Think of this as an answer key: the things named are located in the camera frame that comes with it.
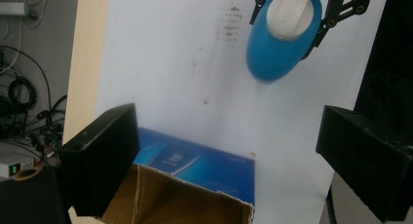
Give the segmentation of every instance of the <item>black cable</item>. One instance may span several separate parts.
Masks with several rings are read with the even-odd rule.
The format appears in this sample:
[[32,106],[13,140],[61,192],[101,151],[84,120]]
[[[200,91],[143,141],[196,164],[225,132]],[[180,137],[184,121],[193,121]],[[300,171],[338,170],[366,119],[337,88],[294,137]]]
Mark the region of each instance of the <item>black cable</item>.
[[58,106],[59,106],[62,102],[64,102],[66,99],[67,99],[67,94],[64,95],[64,96],[62,96],[62,97],[55,103],[55,105],[52,107],[52,110],[51,110],[51,111],[55,111],[55,110],[58,108]]
[[[28,91],[28,101],[20,102],[21,87],[26,87]],[[30,84],[28,80],[23,77],[17,77],[9,86],[9,100],[19,109],[31,109],[36,105],[37,95],[34,87]]]
[[13,70],[15,72],[15,76],[13,76],[11,74],[8,74],[7,72],[9,72],[9,70],[7,70],[5,73],[2,73],[1,75],[7,75],[7,76],[15,77],[15,78],[18,77],[18,73],[17,73],[17,71],[15,70],[15,68],[13,66],[11,66],[9,63],[6,63],[6,62],[3,62],[3,64],[5,64],[6,66],[10,66],[9,70]]
[[16,48],[10,47],[10,46],[0,46],[0,48],[5,48],[5,49],[9,49],[9,50],[18,52],[18,53],[24,55],[25,57],[29,58],[31,61],[33,61],[37,65],[40,72],[42,72],[43,78],[45,79],[45,82],[46,82],[46,87],[47,87],[47,90],[48,90],[49,111],[51,111],[52,110],[51,90],[50,90],[50,87],[49,87],[48,78],[46,77],[45,71],[43,70],[42,66],[33,57],[29,56],[28,54],[26,54],[25,52],[23,52],[19,49],[16,49]]
[[330,224],[337,224],[337,219],[336,219],[335,211],[334,211],[333,194],[331,191],[331,186],[330,186],[330,189],[328,189],[328,195],[327,195],[326,201],[327,201],[328,218],[330,220]]
[[[57,122],[60,122],[60,121],[63,121],[63,120],[64,120],[64,118],[60,118],[60,119],[58,119],[58,120],[54,120],[54,123],[57,123]],[[43,126],[38,127],[38,128],[36,128],[36,129],[27,131],[25,134],[30,134],[30,133],[33,133],[33,132],[36,132],[36,131],[41,131],[41,130],[43,130],[44,128],[46,128],[47,126],[48,126],[47,124],[46,124],[46,125],[43,125]]]
[[10,103],[9,99],[6,98],[5,96],[3,96],[2,94],[0,94],[0,101],[3,101],[7,104],[10,104],[12,106],[12,103]]

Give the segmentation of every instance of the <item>electronic equipment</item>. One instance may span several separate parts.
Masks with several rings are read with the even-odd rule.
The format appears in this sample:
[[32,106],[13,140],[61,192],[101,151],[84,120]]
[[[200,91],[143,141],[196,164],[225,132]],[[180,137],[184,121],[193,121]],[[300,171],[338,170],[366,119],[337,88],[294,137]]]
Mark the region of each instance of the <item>electronic equipment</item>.
[[0,155],[0,176],[9,178],[34,166],[34,159],[20,154]]
[[101,217],[138,151],[134,104],[106,111],[58,150],[59,166],[0,182],[0,223],[70,223],[72,205],[79,216]]

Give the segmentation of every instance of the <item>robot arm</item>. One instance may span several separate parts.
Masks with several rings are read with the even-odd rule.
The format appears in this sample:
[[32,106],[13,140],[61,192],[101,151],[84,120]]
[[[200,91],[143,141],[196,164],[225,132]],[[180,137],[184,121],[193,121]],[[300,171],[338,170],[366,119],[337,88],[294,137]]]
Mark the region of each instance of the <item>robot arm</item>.
[[[249,22],[250,24],[254,24],[261,7],[266,1],[267,0],[255,0],[255,8],[252,12],[252,17]],[[328,0],[324,19],[321,21],[319,26],[319,32],[304,58],[310,54],[313,47],[319,46],[330,28],[334,27],[341,20],[347,19],[354,15],[364,14],[367,11],[369,3],[370,0],[351,0],[348,3],[344,3],[344,0]]]

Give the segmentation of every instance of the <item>wall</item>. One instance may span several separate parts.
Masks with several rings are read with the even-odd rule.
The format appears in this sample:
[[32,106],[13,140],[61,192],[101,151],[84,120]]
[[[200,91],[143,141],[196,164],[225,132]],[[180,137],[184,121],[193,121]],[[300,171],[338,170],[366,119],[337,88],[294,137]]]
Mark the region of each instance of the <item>wall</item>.
[[[0,1],[16,2],[17,0]],[[38,1],[26,0],[29,4]],[[6,38],[0,40],[0,45],[19,48],[19,40],[21,40],[21,50],[32,56],[43,67],[49,80],[51,103],[54,105],[61,96],[67,94],[77,0],[43,0],[34,9],[39,18],[22,19],[24,24],[21,28],[21,39],[20,18],[7,17],[9,32]],[[30,29],[39,19],[41,22],[38,26]],[[6,30],[7,23],[3,17],[0,17],[0,38]],[[16,56],[16,53],[11,53],[9,50],[4,50],[4,53],[4,60],[8,63],[11,63]],[[19,55],[14,67],[19,75],[27,78],[37,91],[39,101],[29,112],[32,119],[33,115],[47,109],[49,105],[45,80],[36,65],[23,55]],[[8,85],[2,77],[0,82],[2,85]]]
[[95,114],[135,102],[142,127],[252,152],[254,222],[318,223],[332,177],[315,152],[322,107],[353,108],[384,3],[266,85],[244,62],[253,0],[110,0]]

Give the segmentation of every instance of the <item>dark stain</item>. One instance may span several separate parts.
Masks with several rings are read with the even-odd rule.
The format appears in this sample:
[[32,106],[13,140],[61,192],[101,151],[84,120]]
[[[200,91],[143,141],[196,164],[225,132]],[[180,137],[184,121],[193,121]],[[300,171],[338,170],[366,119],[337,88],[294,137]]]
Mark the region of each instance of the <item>dark stain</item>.
[[236,41],[238,41],[238,39],[237,38],[227,38],[227,39],[225,39],[225,41],[226,42],[236,42]]
[[238,26],[226,25],[226,26],[224,26],[224,29],[227,29],[228,31],[231,31],[231,30],[239,29],[239,27]]
[[233,22],[239,22],[243,19],[243,14],[227,14],[228,20],[232,20]]

